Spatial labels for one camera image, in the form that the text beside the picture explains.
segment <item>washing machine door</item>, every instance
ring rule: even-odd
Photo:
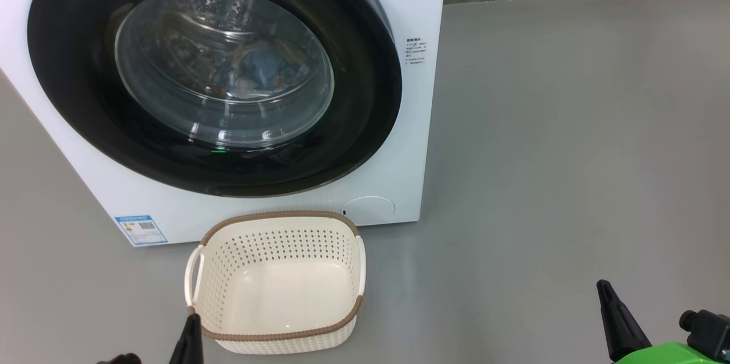
[[[89,143],[210,195],[312,189],[367,161],[401,100],[369,0],[33,0],[40,84]]]

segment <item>floor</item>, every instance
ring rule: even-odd
[[[730,313],[728,26],[730,0],[446,7],[422,220],[363,229],[350,340],[206,362],[609,362],[600,278],[654,344]],[[0,357],[167,362],[193,244],[128,245],[0,86]]]

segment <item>washing machine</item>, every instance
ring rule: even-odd
[[[442,2],[2,0],[0,68],[132,245],[416,221]]]

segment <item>empty basket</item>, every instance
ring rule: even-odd
[[[185,269],[189,314],[200,315],[203,335],[234,353],[338,346],[354,330],[364,290],[365,247],[357,227],[327,211],[223,221],[203,237]]]

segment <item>brown basket trim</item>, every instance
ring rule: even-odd
[[[352,230],[352,234],[355,235],[355,237],[360,236],[360,232],[358,232],[358,227],[355,226],[355,223],[352,223],[350,219],[348,219],[345,216],[342,216],[342,214],[334,213],[333,211],[272,211],[270,213],[256,213],[256,214],[249,214],[248,216],[238,216],[238,217],[232,217],[229,219],[226,219],[224,221],[221,221],[220,223],[213,226],[212,229],[210,229],[209,232],[205,234],[203,237],[203,240],[201,240],[200,244],[208,245],[208,240],[216,234],[220,229],[224,228],[225,226],[229,226],[230,224],[240,223],[241,221],[253,221],[253,220],[262,220],[262,219],[281,219],[285,217],[326,217],[328,219],[337,219],[345,224],[347,224],[348,227]]]
[[[315,328],[314,330],[305,330],[305,331],[297,331],[295,333],[278,333],[278,334],[255,334],[255,335],[235,335],[235,334],[221,334],[221,333],[214,333],[211,330],[208,330],[208,328],[205,328],[201,325],[201,332],[203,335],[205,335],[208,338],[212,338],[213,340],[220,340],[220,341],[281,341],[281,340],[291,340],[294,338],[304,338],[304,337],[312,337],[314,335],[322,335],[326,333],[333,333],[334,331],[339,330],[340,328],[343,328],[345,325],[349,324],[352,319],[355,318],[355,315],[357,315],[358,310],[360,309],[360,304],[363,302],[363,296],[358,296],[357,299],[355,299],[355,306],[352,307],[352,310],[350,310],[349,314],[344,317],[344,319],[339,320],[339,322],[328,325],[327,327],[321,327],[321,328]],[[195,308],[194,307],[188,307],[188,314],[195,314]]]

